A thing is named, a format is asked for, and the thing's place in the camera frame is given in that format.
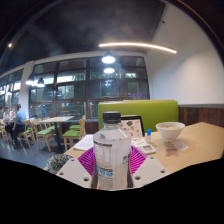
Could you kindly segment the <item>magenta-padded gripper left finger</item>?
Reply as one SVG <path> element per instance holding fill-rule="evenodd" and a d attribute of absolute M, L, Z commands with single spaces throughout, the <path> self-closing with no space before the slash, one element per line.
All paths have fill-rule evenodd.
<path fill-rule="evenodd" d="M 88 149 L 79 158 L 69 159 L 57 176 L 81 187 L 96 189 L 98 176 L 93 149 Z"/>

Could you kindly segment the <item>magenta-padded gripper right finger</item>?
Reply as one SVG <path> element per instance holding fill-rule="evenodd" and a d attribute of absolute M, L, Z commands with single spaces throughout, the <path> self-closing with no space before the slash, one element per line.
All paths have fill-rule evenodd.
<path fill-rule="evenodd" d="M 143 187 L 168 174 L 169 172 L 154 155 L 146 156 L 138 148 L 131 148 L 127 178 L 129 188 Z"/>

